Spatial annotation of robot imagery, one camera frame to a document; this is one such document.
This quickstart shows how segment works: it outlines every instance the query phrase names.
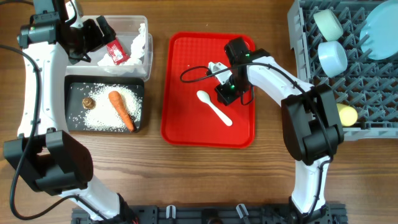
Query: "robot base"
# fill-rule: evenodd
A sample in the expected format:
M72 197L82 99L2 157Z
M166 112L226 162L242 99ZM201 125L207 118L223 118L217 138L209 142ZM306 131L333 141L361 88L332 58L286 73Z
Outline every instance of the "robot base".
M309 224L347 224L347 211L343 204L326 204L326 215ZM177 208L174 217L166 218L167 208L156 206L130 206L139 217L140 224L288 224L289 206L265 205L246 207L248 216L239 217L235 207ZM82 209L74 209L71 224L94 224Z

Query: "wooden tabletop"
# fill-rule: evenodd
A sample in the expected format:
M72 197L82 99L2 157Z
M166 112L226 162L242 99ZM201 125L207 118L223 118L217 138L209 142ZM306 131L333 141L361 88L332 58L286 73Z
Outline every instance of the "wooden tabletop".
M294 160L282 139L279 106L256 92L256 138L244 150L177 147L160 135L170 37L179 31L246 34L292 74L287 11L278 1L80 1L86 15L145 15L154 38L154 63L146 83L146 127L134 135L72 133L94 160L95 174L130 205L205 206L287 203L294 187ZM0 44L17 47L16 35L33 7L0 6ZM0 142L16 138L24 105L25 69L20 55L0 49ZM0 223L22 223L9 209L14 169L0 160ZM398 222L398 140L344 142L328 172L325 197L345 203L350 223ZM17 208L41 212L58 197L34 193L20 181ZM65 202L28 223L70 223L75 205Z

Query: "light blue plate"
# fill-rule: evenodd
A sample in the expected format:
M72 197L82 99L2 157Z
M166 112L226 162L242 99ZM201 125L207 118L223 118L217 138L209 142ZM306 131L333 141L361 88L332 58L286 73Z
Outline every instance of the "light blue plate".
M386 1L366 18L359 39L369 34L369 39L361 46L365 53L372 49L369 58L381 60L398 53L398 0Z

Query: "white spoon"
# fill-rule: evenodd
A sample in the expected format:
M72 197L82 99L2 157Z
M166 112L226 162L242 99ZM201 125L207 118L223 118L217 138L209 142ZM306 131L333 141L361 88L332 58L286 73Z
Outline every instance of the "white spoon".
M206 103L207 105L209 105L211 107L211 109L213 109L214 112L216 112L216 114L220 117L220 119L222 121L224 121L224 123L227 126L231 126L232 125L232 121L229 117L227 117L222 111L220 111L210 100L210 96L209 94L207 94L207 92L199 90L197 92L197 96L199 98L200 101Z

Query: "white cup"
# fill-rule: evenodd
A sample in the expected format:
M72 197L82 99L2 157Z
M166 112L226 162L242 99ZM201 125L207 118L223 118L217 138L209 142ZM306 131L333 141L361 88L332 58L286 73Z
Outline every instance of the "white cup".
M343 28L330 9L315 13L313 19L327 41L338 40L343 35Z
M325 74L333 78L347 69L347 55L343 46L337 41L324 42L318 45L319 61Z

